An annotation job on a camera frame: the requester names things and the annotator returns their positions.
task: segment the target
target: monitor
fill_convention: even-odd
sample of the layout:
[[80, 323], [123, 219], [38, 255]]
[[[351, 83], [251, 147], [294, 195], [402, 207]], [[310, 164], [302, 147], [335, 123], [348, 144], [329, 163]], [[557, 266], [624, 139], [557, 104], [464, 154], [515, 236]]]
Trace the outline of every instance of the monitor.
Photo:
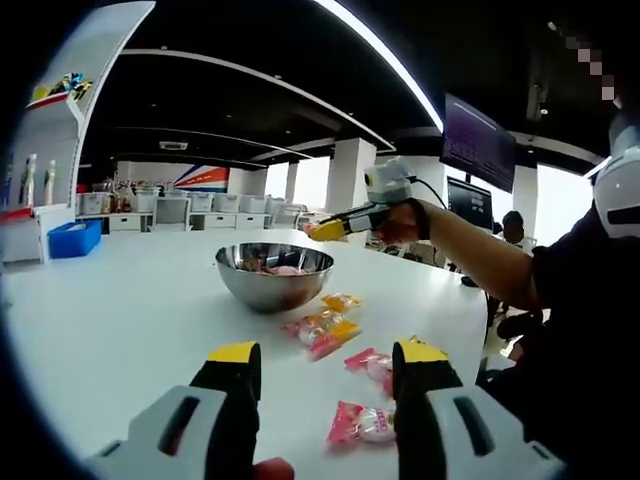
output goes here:
[[449, 210], [467, 222], [493, 233], [491, 192], [447, 177]]
[[489, 117], [447, 94], [440, 161], [511, 193], [515, 138]]

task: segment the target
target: metal bowl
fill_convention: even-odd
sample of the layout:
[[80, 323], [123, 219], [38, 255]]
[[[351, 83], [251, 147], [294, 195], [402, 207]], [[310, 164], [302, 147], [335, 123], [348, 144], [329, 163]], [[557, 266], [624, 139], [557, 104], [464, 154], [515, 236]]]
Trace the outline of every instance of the metal bowl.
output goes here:
[[[258, 312], [284, 312], [315, 297], [327, 283], [333, 258], [310, 248], [283, 243], [242, 243], [216, 254], [220, 276], [235, 297]], [[298, 275], [273, 275], [274, 267], [303, 270]]]

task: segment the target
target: forearm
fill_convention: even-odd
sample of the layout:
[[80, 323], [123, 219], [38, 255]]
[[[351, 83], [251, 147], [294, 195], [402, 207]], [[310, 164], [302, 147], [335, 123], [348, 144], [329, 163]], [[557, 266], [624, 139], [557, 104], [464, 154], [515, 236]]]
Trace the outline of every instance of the forearm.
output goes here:
[[423, 203], [431, 224], [431, 243], [480, 287], [516, 308], [541, 308], [531, 275], [531, 257], [457, 215]]

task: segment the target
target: ceiling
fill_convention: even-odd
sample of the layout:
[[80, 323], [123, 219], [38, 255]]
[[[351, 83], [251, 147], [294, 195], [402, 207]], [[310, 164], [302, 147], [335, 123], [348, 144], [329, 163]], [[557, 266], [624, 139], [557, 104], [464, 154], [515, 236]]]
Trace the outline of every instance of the ceiling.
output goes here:
[[[83, 163], [191, 159], [256, 169], [330, 154], [332, 139], [353, 136], [378, 151], [439, 154], [434, 123], [405, 84], [312, 0], [212, 3], [159, 3], [142, 23], [101, 92]], [[507, 130], [607, 155], [614, 107], [601, 100], [601, 78], [548, 28], [550, 13], [342, 3], [397, 55], [442, 117], [448, 92]], [[187, 150], [163, 151], [160, 141], [187, 142]], [[301, 144], [314, 148], [270, 154]], [[527, 145], [518, 159], [576, 172], [592, 166]]]

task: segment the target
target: blue bin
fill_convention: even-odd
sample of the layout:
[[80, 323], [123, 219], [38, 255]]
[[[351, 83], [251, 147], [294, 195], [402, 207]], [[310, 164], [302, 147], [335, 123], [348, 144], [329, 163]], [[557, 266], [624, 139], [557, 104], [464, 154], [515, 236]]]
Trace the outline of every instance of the blue bin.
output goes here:
[[[83, 225], [83, 228], [70, 230], [76, 225]], [[101, 234], [100, 220], [65, 223], [48, 234], [49, 256], [51, 258], [84, 257], [100, 243]]]

